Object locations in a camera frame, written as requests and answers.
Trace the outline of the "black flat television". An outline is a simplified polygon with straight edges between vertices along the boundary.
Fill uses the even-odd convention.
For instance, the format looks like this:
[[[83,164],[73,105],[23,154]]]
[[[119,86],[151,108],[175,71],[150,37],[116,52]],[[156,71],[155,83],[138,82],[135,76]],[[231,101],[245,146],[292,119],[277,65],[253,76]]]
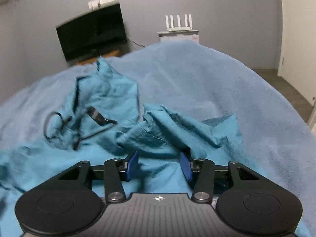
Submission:
[[[127,43],[120,4],[83,14],[56,27],[67,62],[112,50]]]

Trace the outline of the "wooden tv stand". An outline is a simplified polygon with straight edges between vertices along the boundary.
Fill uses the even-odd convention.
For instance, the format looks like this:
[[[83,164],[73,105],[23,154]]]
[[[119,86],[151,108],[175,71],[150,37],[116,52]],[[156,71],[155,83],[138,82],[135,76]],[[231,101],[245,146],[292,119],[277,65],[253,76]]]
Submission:
[[[107,54],[103,54],[101,56],[97,56],[97,57],[94,57],[94,58],[89,58],[89,59],[86,59],[86,60],[83,60],[81,62],[78,62],[76,63],[76,65],[86,65],[86,64],[92,64],[94,62],[96,62],[99,58],[108,58],[108,57],[119,57],[121,54],[121,51],[119,49],[117,50],[113,50]]]

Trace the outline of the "white wifi router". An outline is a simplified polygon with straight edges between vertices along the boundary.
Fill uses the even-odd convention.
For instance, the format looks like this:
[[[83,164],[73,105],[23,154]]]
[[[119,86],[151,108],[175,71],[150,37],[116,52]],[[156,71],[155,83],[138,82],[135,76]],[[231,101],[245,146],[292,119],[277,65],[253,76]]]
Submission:
[[[165,15],[166,30],[169,32],[185,32],[193,30],[192,14],[185,14],[184,20],[178,14],[176,18],[173,15]]]

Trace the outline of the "white small cabinet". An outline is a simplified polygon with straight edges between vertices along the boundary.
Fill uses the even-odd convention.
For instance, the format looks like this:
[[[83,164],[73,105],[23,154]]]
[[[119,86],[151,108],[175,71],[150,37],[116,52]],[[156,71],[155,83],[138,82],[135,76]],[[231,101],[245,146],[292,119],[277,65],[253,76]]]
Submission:
[[[158,34],[160,42],[191,40],[199,44],[199,31],[197,30],[166,31],[166,32],[158,32],[157,34]]]

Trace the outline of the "white wall socket strip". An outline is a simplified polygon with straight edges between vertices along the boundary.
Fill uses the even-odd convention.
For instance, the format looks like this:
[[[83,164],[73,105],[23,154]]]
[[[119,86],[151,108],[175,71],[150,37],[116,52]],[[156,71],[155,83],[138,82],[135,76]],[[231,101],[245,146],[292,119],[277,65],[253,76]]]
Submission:
[[[92,0],[88,2],[90,10],[95,11],[119,3],[119,0]]]

